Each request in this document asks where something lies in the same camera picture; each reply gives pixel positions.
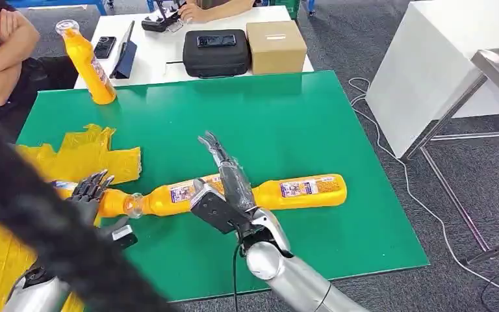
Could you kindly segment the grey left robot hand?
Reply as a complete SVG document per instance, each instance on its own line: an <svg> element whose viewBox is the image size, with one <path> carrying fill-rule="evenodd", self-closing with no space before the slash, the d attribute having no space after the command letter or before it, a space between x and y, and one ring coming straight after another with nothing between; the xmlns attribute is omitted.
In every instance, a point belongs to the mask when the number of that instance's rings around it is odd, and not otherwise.
<svg viewBox="0 0 499 312"><path fill-rule="evenodd" d="M94 225L103 195L114 179L113 175L105 178L107 173L108 170L104 169L82 179L66 201L74 204L80 213L81 220L94 229L100 237L118 241L133 234L131 226L127 223L128 216L121 217L111 226L97 227Z"/></svg>

